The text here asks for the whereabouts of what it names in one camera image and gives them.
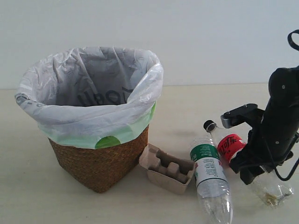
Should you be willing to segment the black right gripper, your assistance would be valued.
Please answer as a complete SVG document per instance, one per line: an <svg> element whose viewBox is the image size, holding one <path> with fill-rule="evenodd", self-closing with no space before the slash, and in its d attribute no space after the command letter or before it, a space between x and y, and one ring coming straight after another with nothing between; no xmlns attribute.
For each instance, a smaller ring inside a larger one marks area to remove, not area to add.
<svg viewBox="0 0 299 224"><path fill-rule="evenodd" d="M265 172L263 167L268 166L271 159L275 163L283 163L298 128L299 102L279 105L270 99L258 124L257 133L250 141L252 154L259 162L250 163L251 153L242 149L231 159L230 168L234 173L240 173L244 184L251 184Z"/></svg>

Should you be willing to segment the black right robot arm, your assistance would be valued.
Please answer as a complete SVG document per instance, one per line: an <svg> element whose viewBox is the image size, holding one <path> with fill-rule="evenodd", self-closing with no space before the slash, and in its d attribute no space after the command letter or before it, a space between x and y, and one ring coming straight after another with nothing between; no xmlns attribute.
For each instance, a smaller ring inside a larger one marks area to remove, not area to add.
<svg viewBox="0 0 299 224"><path fill-rule="evenodd" d="M242 123L251 126L248 142L229 163L241 180L249 185L263 173L276 171L293 156L299 141L299 69L278 68L270 76L269 102L265 110L247 104L223 114L226 128Z"/></svg>

